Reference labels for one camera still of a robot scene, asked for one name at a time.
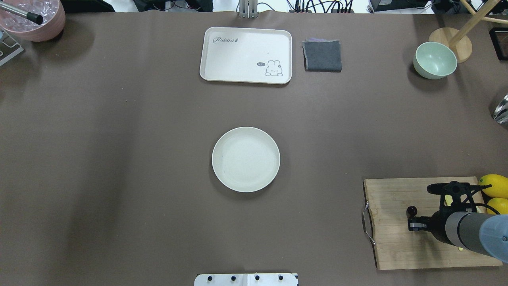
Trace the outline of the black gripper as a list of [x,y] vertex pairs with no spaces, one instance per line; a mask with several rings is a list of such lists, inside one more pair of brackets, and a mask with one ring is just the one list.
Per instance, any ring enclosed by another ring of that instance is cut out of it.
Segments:
[[440,211],[429,216],[410,216],[408,218],[408,230],[430,232],[435,239],[442,243],[451,243],[446,234],[446,219]]

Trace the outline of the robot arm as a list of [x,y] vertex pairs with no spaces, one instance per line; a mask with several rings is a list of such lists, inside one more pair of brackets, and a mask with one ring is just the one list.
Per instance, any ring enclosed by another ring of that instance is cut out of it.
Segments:
[[460,211],[443,218],[438,211],[433,216],[409,215],[408,230],[430,232],[439,242],[508,262],[506,214]]

